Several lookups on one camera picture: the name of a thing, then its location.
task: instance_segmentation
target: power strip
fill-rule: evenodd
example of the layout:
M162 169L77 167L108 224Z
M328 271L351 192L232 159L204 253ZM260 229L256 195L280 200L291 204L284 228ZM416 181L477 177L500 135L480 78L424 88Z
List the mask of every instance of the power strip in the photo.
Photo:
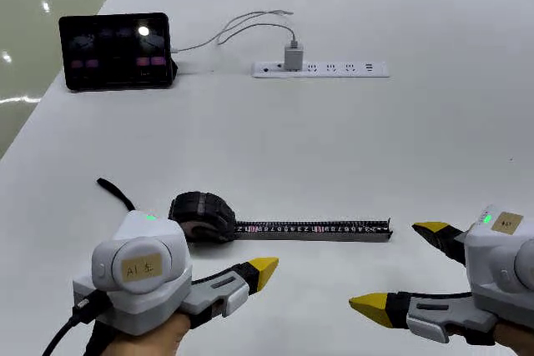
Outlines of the power strip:
M284 62L257 62L255 78L362 78L389 77L384 62L304 62L301 71L285 71Z

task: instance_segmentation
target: white cable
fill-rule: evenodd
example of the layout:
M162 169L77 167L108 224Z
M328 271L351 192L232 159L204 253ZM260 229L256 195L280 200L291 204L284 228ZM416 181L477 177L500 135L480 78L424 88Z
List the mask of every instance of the white cable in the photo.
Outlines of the white cable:
M295 31L293 31L291 28L289 27L286 27L285 25L281 25L281 24L273 24L273 23L256 23L256 24L250 24L250 25L247 25L246 27L244 28L241 28L239 31L236 31L235 33L232 33L229 37L227 37L223 42L217 42L218 45L222 45L224 43L227 43L231 38L233 38L235 35L239 34L239 33L242 33L244 30L246 29L249 29L249 28L253 28L253 27L261 27L261 26L265 26L265 27L279 27L279 28L284 28L284 29L287 29L291 35L293 35L293 40L292 42L295 42L297 41L297 37L295 36Z
M210 39L208 39L207 41L203 42L203 43L200 43L198 45L194 45L194 46L190 46L188 48L182 48L182 49L176 49L176 48L171 48L171 53L178 53L178 52L185 52L185 51L188 51L188 50L193 50L193 49L197 49L197 48L201 48L211 42L213 42L214 40L217 40L217 45L222 45L223 43L226 43L231 37L233 37L235 34L237 33L240 33L242 31L244 31L244 29L238 31L237 33L231 35L230 37L226 38L223 42L220 41L220 37L237 28L239 25L245 23L246 21L249 21L253 18L258 18L258 17L262 17L264 15L268 15L268 14L274 14L274 15L278 15L278 16L289 16L289 15L292 15L293 13L292 12L287 12L285 10L269 10L269 11L254 11L254 12L250 12L250 13L246 13L246 14L242 14L238 17L235 17L235 18L232 18L230 21L228 21L226 23L226 25L224 25L223 29L216 33L213 37L211 37ZM237 20L240 20L241 18L243 18L242 21L239 21L238 23L235 23L234 25L231 25L233 22L237 21ZM255 27L257 24L253 24L253 25L250 25L250 26L247 26L247 28L245 29L248 29L248 28L251 28L251 27ZM271 26L278 26L278 27L282 27L282 28L286 28L288 29L289 31L291 31L291 33L293 34L293 38L295 38L295 33L293 32L293 30L291 30L290 28L284 26L284 25L280 25L280 24L267 24L267 25L271 25Z

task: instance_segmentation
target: hand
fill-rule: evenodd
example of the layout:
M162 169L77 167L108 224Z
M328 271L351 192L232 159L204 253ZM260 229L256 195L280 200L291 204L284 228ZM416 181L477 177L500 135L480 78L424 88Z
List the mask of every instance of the hand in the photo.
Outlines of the hand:
M173 314L165 324L145 335L119 336L102 356L174 356L190 325L189 317Z
M534 331L512 323L498 323L493 334L496 342L519 356L534 356Z

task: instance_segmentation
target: black cable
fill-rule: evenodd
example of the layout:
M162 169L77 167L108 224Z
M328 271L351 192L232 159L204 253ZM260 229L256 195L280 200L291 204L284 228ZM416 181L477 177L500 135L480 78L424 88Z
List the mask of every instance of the black cable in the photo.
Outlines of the black cable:
M132 201L126 198L126 195L124 195L124 193L122 193L120 189L118 189L115 185L110 183L107 179L99 178L97 179L97 184L100 185L102 188L104 188L109 193L111 193L115 198L118 198L119 200L121 200L129 212L131 212L132 210L135 210L135 206L132 203Z
M109 299L109 296L104 291L100 291L99 289L92 291L88 296L74 305L73 315L59 329L58 333L54 335L52 341L44 349L43 356L50 356L52 354L53 350L58 346L59 341L63 339L69 329L76 327L79 323L91 323L111 307L113 307L111 299Z
M58 346L59 341L63 339L65 334L75 327L79 323L78 316L71 316L71 318L59 329L58 333L52 338L52 341L48 344L47 348L44 349L43 356L50 356L53 350Z

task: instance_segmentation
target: black tablet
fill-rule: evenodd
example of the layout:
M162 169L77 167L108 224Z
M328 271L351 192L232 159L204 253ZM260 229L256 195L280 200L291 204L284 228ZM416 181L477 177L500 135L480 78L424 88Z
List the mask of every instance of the black tablet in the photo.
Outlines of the black tablet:
M164 13L62 17L59 33L69 89L161 88L174 80Z

